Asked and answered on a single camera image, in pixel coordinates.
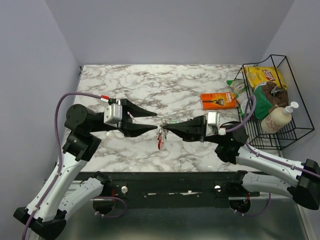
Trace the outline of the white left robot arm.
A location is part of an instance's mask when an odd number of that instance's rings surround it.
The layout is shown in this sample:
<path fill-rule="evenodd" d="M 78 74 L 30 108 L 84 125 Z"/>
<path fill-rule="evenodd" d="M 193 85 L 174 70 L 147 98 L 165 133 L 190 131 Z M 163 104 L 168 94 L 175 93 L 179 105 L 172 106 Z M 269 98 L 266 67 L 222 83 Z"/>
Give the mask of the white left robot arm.
<path fill-rule="evenodd" d="M 79 208 L 95 197 L 107 197 L 113 188 L 111 177 L 98 171 L 73 193 L 66 194 L 101 143 L 93 134 L 118 130 L 125 137 L 134 138 L 157 128 L 133 122 L 134 118 L 156 116 L 155 112 L 128 99 L 101 97 L 101 101 L 105 104 L 103 112 L 94 112 L 81 104 L 74 104 L 67 110 L 64 125 L 70 134 L 64 146 L 58 146 L 58 161 L 53 172 L 36 197 L 13 214 L 27 229 L 45 240 L 55 240 Z"/>

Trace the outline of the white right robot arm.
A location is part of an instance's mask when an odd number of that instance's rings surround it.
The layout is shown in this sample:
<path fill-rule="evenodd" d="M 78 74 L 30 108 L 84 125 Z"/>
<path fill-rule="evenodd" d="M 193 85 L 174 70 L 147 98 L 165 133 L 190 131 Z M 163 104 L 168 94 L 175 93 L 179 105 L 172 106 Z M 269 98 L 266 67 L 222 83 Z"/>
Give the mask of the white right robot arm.
<path fill-rule="evenodd" d="M 247 173 L 243 179 L 230 183 L 230 191 L 241 196 L 245 192 L 265 192 L 288 198 L 307 209 L 320 208 L 320 166 L 311 159 L 290 160 L 261 151 L 247 142 L 242 122 L 219 126 L 211 115 L 198 116 L 180 123 L 161 126 L 185 142 L 210 142 L 217 145 L 215 153 L 225 163 L 247 166 L 266 174 Z"/>

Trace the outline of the red handled steel key organizer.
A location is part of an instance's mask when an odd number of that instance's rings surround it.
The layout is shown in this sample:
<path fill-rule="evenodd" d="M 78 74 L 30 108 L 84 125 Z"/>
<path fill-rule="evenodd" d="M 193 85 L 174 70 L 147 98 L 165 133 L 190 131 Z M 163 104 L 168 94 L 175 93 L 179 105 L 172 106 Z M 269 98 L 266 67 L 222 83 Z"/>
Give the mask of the red handled steel key organizer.
<path fill-rule="evenodd" d="M 165 141 L 167 140 L 168 130 L 164 128 L 165 125 L 165 123 L 161 123 L 156 133 L 157 148 L 159 151 L 163 149 Z"/>

